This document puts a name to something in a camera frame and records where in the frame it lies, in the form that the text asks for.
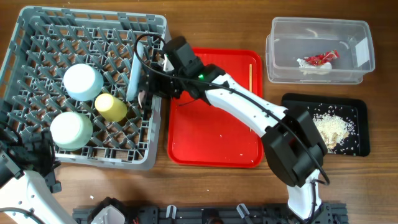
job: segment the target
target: wooden table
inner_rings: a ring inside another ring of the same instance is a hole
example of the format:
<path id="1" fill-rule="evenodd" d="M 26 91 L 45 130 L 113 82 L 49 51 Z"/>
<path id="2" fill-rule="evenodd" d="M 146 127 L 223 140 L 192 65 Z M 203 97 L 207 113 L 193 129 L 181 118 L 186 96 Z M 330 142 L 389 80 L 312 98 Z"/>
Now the wooden table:
<path id="1" fill-rule="evenodd" d="M 393 1 L 117 1 L 13 0 L 0 4 L 0 49 L 9 45 L 17 15 L 26 5 L 161 14 L 172 37 L 195 47 L 250 49 L 265 56 L 266 37 L 277 16 L 364 20 L 369 23 L 376 70 L 359 85 L 276 85 L 264 74 L 265 99 L 280 103 L 287 92 L 362 99 L 369 110 L 368 157 L 326 156 L 331 185 L 320 186 L 324 201 L 347 203 L 351 223 L 398 223 L 398 12 Z M 100 169 L 63 164 L 56 170 L 62 192 L 55 198 L 69 212 L 96 205 L 106 196 L 156 205 L 260 205 L 286 202 L 283 184 L 263 163 L 255 169 L 182 167 L 166 153 L 168 108 L 155 167 L 150 171 Z M 1 223 L 12 223 L 0 215 Z"/>

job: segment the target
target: clear plastic bin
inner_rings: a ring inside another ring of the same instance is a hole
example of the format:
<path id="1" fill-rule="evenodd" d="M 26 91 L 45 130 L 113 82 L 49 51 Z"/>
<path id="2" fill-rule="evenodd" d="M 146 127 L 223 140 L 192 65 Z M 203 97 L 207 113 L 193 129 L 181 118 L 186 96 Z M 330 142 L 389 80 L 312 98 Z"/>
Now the clear plastic bin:
<path id="1" fill-rule="evenodd" d="M 332 69 L 299 68 L 298 58 L 337 50 Z M 364 21 L 276 17 L 267 37 L 272 83 L 359 84 L 375 68 L 372 36 Z"/>

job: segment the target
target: red object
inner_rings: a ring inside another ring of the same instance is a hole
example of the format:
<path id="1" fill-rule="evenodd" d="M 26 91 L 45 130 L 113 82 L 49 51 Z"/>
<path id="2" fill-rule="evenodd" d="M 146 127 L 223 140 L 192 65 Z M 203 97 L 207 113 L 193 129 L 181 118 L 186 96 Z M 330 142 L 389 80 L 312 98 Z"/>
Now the red object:
<path id="1" fill-rule="evenodd" d="M 305 57 L 304 60 L 308 62 L 310 65 L 324 65 L 327 62 L 331 62 L 333 59 L 339 58 L 339 54 L 337 50 L 332 50 L 326 52 L 324 54 L 312 56 L 312 57 Z"/>
<path id="2" fill-rule="evenodd" d="M 241 86 L 262 97 L 262 60 L 251 50 L 193 49 L 206 65 L 224 69 Z M 173 99 L 167 153 L 178 164 L 219 167 L 256 167 L 264 149 L 254 131 L 229 113 L 193 99 L 187 92 Z"/>

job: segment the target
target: white label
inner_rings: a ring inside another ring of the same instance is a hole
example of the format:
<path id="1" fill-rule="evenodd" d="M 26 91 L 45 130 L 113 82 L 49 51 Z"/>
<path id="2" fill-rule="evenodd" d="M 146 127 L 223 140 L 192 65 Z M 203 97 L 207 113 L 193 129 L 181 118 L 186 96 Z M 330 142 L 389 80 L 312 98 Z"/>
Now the white label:
<path id="1" fill-rule="evenodd" d="M 361 40 L 359 44 L 355 46 L 356 51 L 356 63 L 358 67 L 363 65 L 363 63 L 369 60 L 369 48 L 368 48 L 368 38 Z"/>

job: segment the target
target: gray plastic crate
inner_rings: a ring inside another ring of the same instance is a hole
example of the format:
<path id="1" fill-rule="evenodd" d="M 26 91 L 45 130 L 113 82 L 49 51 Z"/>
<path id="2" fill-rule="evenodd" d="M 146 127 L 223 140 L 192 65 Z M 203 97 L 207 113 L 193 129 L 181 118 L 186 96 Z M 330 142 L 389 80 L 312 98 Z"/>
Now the gray plastic crate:
<path id="1" fill-rule="evenodd" d="M 0 120 L 23 137 L 48 129 L 56 115 L 83 113 L 93 123 L 87 146 L 74 152 L 57 146 L 56 157 L 98 167 L 146 170 L 155 164 L 160 128 L 161 99 L 126 102 L 134 42 L 144 33 L 170 40 L 163 16 L 126 12 L 25 7 L 19 14 L 0 71 Z M 144 56 L 156 63 L 162 43 L 150 37 L 141 41 Z M 68 67 L 85 63 L 101 71 L 104 93 L 126 102 L 127 118 L 109 123 L 92 101 L 71 99 L 62 82 Z"/>

